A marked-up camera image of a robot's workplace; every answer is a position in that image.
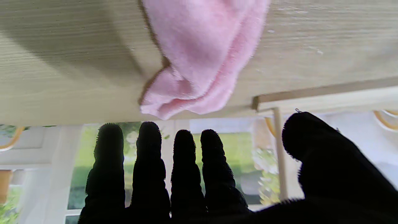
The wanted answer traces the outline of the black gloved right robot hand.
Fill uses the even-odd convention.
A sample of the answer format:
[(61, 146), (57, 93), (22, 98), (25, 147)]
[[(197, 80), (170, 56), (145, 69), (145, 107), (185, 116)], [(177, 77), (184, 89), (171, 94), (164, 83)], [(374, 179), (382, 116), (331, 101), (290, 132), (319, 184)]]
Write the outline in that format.
[(203, 169), (195, 163), (191, 132), (174, 139), (171, 196), (165, 188), (162, 138), (153, 122), (141, 124), (132, 199), (125, 207), (123, 132), (99, 129), (79, 224), (396, 224), (393, 185), (339, 130), (309, 112), (297, 112), (282, 130), (285, 151), (302, 164), (303, 199), (253, 212), (236, 188), (219, 135), (201, 134)]

